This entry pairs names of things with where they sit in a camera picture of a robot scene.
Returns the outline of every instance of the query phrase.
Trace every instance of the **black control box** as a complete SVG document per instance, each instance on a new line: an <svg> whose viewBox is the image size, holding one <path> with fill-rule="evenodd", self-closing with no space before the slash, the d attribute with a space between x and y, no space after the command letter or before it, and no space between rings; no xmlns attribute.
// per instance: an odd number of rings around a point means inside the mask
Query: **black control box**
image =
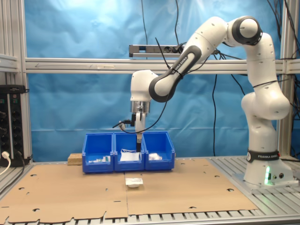
<svg viewBox="0 0 300 225"><path fill-rule="evenodd" d="M11 166L23 166L17 152L24 159L21 94L25 92L24 86L0 85L0 153L9 153ZM7 165L8 161L1 157L0 166Z"/></svg>

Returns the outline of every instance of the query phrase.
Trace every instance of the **wooden block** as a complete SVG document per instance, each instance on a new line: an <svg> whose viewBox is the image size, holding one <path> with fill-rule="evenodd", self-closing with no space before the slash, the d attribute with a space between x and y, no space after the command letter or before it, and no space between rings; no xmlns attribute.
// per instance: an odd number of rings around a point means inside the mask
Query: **wooden block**
<svg viewBox="0 0 300 225"><path fill-rule="evenodd" d="M67 158L67 165L82 165L83 156L81 153L73 153Z"/></svg>

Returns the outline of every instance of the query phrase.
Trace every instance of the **white object in bin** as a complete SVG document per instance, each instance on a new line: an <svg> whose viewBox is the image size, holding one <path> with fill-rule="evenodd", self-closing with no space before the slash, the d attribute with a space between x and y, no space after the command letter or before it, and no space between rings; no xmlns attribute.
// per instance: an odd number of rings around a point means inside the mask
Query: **white object in bin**
<svg viewBox="0 0 300 225"><path fill-rule="evenodd" d="M103 159L102 158L97 158L96 160L89 161L89 163L100 163L100 162L110 162L110 161L111 161L110 156L103 156Z"/></svg>
<svg viewBox="0 0 300 225"><path fill-rule="evenodd" d="M140 153L136 152L136 150L121 149L121 162L138 160L140 160Z"/></svg>
<svg viewBox="0 0 300 225"><path fill-rule="evenodd" d="M143 184L142 178L125 178L125 183L129 188L137 188Z"/></svg>
<svg viewBox="0 0 300 225"><path fill-rule="evenodd" d="M140 160L139 152L121 152L121 162L124 161L138 161Z"/></svg>
<svg viewBox="0 0 300 225"><path fill-rule="evenodd" d="M151 153L149 154L149 160L162 160L163 157L159 156L157 153Z"/></svg>

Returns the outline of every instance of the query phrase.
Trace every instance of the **metal table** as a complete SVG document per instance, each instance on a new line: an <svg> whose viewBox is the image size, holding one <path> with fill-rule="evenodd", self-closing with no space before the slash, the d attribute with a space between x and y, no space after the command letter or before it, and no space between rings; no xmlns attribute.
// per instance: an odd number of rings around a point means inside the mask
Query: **metal table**
<svg viewBox="0 0 300 225"><path fill-rule="evenodd" d="M244 173L246 170L246 157L205 157L216 166L229 181L234 184L247 198L249 198L258 210L239 211L215 211L197 213L170 213L155 215L133 215L128 218L84 219L65 222L57 225L97 225L97 224L300 224L300 187L273 188L257 190L250 194L232 178L236 173ZM35 165L62 164L56 163L33 163L26 166L21 180ZM300 172L300 163L285 161L295 172ZM18 175L21 168L10 168L7 173L0 176L0 190ZM44 225L35 223L18 223L15 225Z"/></svg>

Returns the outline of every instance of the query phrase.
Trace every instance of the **horizontal aluminum beam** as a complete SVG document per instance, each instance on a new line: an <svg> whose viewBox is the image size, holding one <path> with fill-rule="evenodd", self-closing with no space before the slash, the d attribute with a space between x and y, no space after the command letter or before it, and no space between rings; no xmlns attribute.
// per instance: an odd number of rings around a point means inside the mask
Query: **horizontal aluminum beam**
<svg viewBox="0 0 300 225"><path fill-rule="evenodd" d="M174 62L167 60L170 66ZM282 60L277 60L276 72L281 74L282 68ZM27 73L132 74L144 69L163 74L167 66L163 60L26 58ZM190 74L247 74L247 64L246 60L208 60L199 70Z"/></svg>
<svg viewBox="0 0 300 225"><path fill-rule="evenodd" d="M287 74L300 74L300 59L288 60Z"/></svg>
<svg viewBox="0 0 300 225"><path fill-rule="evenodd" d="M0 54L0 72L17 72L17 58Z"/></svg>

